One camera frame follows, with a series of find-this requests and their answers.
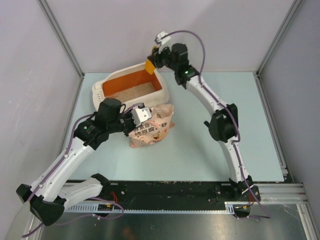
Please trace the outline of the yellow plastic litter scoop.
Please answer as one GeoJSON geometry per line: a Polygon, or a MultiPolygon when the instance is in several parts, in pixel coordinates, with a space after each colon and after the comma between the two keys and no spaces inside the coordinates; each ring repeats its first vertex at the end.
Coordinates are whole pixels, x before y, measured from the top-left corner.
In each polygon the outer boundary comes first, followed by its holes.
{"type": "Polygon", "coordinates": [[[152,75],[152,74],[154,73],[155,69],[156,69],[156,67],[154,66],[154,64],[152,63],[152,61],[149,60],[149,59],[147,59],[147,60],[145,61],[144,68],[145,68],[145,71],[146,71],[148,74],[150,74],[150,75],[152,75]]]}

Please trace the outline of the pink cat litter bag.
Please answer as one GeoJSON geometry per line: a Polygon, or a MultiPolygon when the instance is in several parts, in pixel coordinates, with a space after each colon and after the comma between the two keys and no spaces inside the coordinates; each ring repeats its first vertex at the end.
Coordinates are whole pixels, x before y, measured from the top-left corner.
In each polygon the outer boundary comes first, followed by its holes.
{"type": "Polygon", "coordinates": [[[151,118],[143,122],[130,134],[131,148],[140,148],[154,145],[164,140],[171,128],[175,126],[172,121],[174,106],[172,104],[158,104],[150,109],[151,118]]]}

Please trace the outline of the white orange litter box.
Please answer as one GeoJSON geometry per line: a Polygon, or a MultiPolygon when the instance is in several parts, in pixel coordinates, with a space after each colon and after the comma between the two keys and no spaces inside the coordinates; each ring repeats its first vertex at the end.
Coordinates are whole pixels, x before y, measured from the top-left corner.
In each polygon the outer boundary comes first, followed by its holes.
{"type": "Polygon", "coordinates": [[[140,63],[115,71],[106,78],[97,81],[92,86],[93,105],[97,110],[100,103],[109,96],[145,83],[152,83],[155,92],[122,103],[127,107],[137,103],[153,107],[169,101],[170,94],[164,78],[157,70],[152,75],[148,74],[145,70],[145,63],[140,63]]]}

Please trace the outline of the black bag sealing clip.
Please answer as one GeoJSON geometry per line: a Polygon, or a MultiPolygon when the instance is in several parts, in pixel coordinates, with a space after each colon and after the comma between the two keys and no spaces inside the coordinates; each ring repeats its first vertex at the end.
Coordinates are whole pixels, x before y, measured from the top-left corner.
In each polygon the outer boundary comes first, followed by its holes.
{"type": "Polygon", "coordinates": [[[211,124],[208,122],[208,121],[205,121],[204,122],[204,125],[209,129],[210,128],[210,126],[211,126],[211,124]]]}

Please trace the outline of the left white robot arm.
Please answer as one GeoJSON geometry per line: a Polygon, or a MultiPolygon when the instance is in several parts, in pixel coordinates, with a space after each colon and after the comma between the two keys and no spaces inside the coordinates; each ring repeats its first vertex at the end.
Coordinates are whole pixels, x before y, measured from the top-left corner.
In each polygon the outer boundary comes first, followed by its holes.
{"type": "Polygon", "coordinates": [[[53,225],[65,209],[97,197],[105,200],[110,196],[109,180],[100,173],[62,190],[63,185],[97,148],[114,133],[128,136],[140,122],[137,106],[122,111],[125,104],[114,98],[106,98],[98,110],[80,117],[73,125],[68,146],[50,167],[32,184],[21,184],[16,193],[23,203],[29,203],[30,212],[45,226],[53,225]]]}

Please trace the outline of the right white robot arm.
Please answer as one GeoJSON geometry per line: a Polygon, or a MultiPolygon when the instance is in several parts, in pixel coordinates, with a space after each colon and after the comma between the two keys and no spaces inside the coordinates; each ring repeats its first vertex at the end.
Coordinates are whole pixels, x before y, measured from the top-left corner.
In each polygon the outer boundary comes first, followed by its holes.
{"type": "Polygon", "coordinates": [[[219,143],[230,174],[231,196],[242,201],[253,190],[253,180],[242,159],[239,143],[238,108],[227,104],[206,84],[201,73],[189,62],[188,49],[185,44],[175,43],[172,47],[155,46],[147,57],[145,70],[152,73],[155,69],[167,67],[174,72],[175,81],[179,86],[192,93],[206,108],[211,116],[205,121],[209,134],[219,143]]]}

